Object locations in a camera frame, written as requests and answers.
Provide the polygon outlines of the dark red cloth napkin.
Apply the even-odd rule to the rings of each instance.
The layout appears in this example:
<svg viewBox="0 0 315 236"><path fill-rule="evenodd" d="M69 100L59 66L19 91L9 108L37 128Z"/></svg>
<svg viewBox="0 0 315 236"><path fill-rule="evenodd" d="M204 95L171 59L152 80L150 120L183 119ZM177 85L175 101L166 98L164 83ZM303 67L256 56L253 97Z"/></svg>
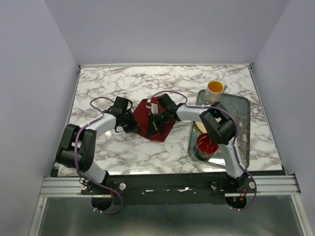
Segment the dark red cloth napkin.
<svg viewBox="0 0 315 236"><path fill-rule="evenodd" d="M153 98L152 102L157 103L156 99L158 97ZM151 135L149 137L146 137L145 133L147 131L148 123L149 123L148 115L149 115L149 113L151 113L151 111L145 107L147 101L148 101L148 99L142 99L133 113L135 121L139 124L139 132L137 132L137 134L140 135L141 137L146 138L146 139L151 140L151 141L164 142L166 137L170 133L171 129L173 128L175 122L172 121L170 124L166 125L164 130L159 131L156 134Z"/></svg>

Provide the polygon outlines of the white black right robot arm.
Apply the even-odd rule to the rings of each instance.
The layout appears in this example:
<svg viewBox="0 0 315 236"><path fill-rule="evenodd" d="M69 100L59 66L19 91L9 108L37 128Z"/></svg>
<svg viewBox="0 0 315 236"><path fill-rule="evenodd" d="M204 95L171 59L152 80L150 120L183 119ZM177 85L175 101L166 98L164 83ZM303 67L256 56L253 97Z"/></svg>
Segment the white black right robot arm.
<svg viewBox="0 0 315 236"><path fill-rule="evenodd" d="M237 147L238 124L236 119L219 102L209 106L191 106L171 102L158 112L158 105L147 102L150 109L149 126L146 135L155 134L170 121L196 121L203 123L210 139L218 144L226 165L227 189L233 193L244 188L249 176L241 161Z"/></svg>

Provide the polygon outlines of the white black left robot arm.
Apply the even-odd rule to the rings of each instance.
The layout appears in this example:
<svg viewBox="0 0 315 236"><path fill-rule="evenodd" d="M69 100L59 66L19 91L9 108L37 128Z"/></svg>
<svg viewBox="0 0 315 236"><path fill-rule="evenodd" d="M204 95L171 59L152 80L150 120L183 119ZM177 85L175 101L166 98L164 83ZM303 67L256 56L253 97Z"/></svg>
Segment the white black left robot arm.
<svg viewBox="0 0 315 236"><path fill-rule="evenodd" d="M78 174L92 181L96 193L106 193L109 173L94 161L95 144L100 136L117 127L122 127L126 133L138 131L138 123L131 110L117 113L116 109L112 109L86 124L68 124L57 150L56 162L76 169Z"/></svg>

